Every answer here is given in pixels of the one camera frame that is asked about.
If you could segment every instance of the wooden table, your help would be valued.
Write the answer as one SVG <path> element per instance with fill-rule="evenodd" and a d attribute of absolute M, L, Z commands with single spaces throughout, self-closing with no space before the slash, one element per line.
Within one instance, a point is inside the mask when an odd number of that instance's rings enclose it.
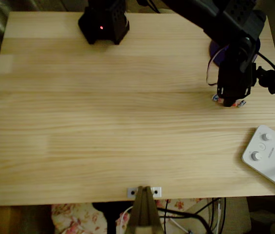
<path fill-rule="evenodd" d="M 255 128 L 275 130 L 275 95 L 211 101 L 208 38 L 176 14 L 128 14 L 120 45 L 89 45 L 81 13 L 10 14 L 0 52 L 0 205 L 275 195 L 241 161 Z M 268 23 L 261 52 L 275 63 Z M 259 65 L 269 65 L 257 59 Z M 214 66 L 212 79 L 217 77 Z"/>

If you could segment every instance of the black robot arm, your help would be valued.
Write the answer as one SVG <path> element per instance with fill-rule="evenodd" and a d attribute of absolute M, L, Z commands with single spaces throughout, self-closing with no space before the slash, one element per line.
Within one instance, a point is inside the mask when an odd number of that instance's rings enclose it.
<path fill-rule="evenodd" d="M 217 83 L 217 94 L 224 99 L 223 105 L 232 106 L 237 99 L 248 96 L 257 79 L 253 58 L 258 53 L 257 41 L 266 20 L 263 12 L 253 10 L 256 1 L 162 1 L 202 28 L 220 48 L 228 46 L 225 59 L 220 64 Z M 119 44 L 129 30 L 125 0 L 89 0 L 79 26 L 90 44 L 96 39 L 110 39 Z M 269 84 L 273 86 L 268 87 L 269 90 L 275 93 L 275 82 Z"/>

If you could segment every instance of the white controller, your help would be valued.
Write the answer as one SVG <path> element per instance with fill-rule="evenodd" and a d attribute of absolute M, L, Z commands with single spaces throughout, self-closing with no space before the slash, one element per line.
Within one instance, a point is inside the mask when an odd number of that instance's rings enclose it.
<path fill-rule="evenodd" d="M 260 125 L 243 153 L 242 160 L 275 183 L 275 131 Z"/>

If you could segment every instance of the white button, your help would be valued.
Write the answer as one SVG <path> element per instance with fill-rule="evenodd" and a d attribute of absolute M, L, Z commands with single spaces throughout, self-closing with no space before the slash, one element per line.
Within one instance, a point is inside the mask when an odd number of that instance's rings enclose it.
<path fill-rule="evenodd" d="M 263 140 L 266 140 L 266 141 L 273 139 L 273 135 L 271 135 L 270 133 L 265 133 L 262 135 L 262 137 L 263 137 Z"/>
<path fill-rule="evenodd" d="M 263 143 L 258 144 L 258 146 L 259 146 L 259 148 L 261 150 L 265 150 L 266 149 L 266 146 Z"/>
<path fill-rule="evenodd" d="M 254 161 L 260 161 L 262 159 L 262 155 L 259 152 L 253 152 L 252 153 L 252 159 Z"/>

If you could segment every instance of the purple base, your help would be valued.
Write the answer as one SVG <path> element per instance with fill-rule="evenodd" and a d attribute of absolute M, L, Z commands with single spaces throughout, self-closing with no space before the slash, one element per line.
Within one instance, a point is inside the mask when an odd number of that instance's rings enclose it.
<path fill-rule="evenodd" d="M 210 43 L 210 47 L 209 47 L 209 53 L 210 53 L 210 56 L 212 57 L 216 51 L 219 49 L 219 46 L 214 42 L 214 41 L 211 41 Z M 228 47 L 226 49 L 223 49 L 217 56 L 216 58 L 213 60 L 213 62 L 217 65 L 217 66 L 220 66 L 220 63 L 225 59 L 225 53 L 226 53 L 226 50 L 228 49 Z M 259 51 L 260 49 L 260 40 L 258 39 L 257 40 L 257 43 L 256 43 L 256 53 Z M 257 55 L 254 55 L 254 58 L 253 58 L 253 62 L 255 61 L 255 59 L 257 58 Z"/>

